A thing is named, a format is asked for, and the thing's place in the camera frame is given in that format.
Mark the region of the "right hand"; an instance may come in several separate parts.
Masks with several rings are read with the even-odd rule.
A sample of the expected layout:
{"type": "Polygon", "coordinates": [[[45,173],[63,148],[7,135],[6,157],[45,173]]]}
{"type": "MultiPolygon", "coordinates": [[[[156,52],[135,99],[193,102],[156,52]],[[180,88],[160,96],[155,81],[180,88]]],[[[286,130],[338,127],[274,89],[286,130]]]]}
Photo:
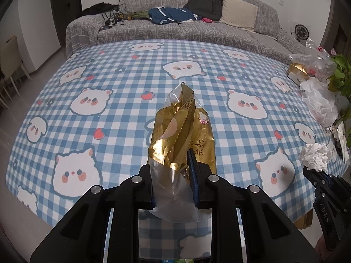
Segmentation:
{"type": "Polygon", "coordinates": [[[315,251],[317,252],[320,261],[326,260],[332,253],[326,246],[324,236],[321,236],[317,241],[315,251]]]}

